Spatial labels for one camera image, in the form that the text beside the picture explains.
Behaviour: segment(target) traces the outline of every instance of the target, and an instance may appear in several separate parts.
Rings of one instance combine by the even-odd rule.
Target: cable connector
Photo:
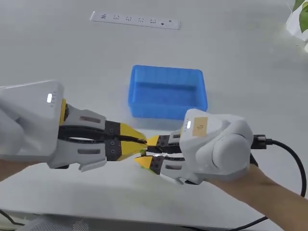
[[[274,144],[272,139],[266,139],[265,143],[266,143],[266,145],[273,145]]]
[[[265,135],[254,135],[251,149],[266,149],[267,140]]]

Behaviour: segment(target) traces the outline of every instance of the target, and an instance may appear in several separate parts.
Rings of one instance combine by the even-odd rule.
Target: blue plastic bin
[[[133,117],[183,120],[188,109],[207,110],[200,70],[136,65],[128,105]]]

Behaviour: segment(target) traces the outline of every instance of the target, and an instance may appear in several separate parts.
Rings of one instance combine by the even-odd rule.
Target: white table
[[[94,23],[92,11],[170,17],[182,27]],[[151,136],[180,123],[131,117],[132,66],[201,69],[209,112],[246,117],[255,134],[289,144],[308,167],[308,54],[284,30],[289,13],[283,0],[2,0],[1,85],[58,79],[72,105]],[[299,192],[288,153],[254,153],[270,177]],[[85,173],[40,164],[2,182],[0,195],[2,209],[91,218],[232,228],[261,216],[211,185],[172,185],[132,158]],[[254,229],[279,230],[270,221]]]

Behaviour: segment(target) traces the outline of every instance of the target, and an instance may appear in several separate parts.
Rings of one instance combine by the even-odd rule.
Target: power outlet socket
[[[158,19],[137,15],[121,15],[117,13],[100,13],[94,11],[90,18],[93,22],[126,24],[133,26],[148,26],[163,29],[180,29],[180,21],[174,19]]]

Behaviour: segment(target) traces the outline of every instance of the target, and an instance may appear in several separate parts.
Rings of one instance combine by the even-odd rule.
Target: human arm
[[[34,164],[36,163],[0,160],[0,182]]]
[[[251,165],[248,174],[240,179],[209,182],[264,214],[286,231],[308,230],[308,200],[277,184],[255,165]]]

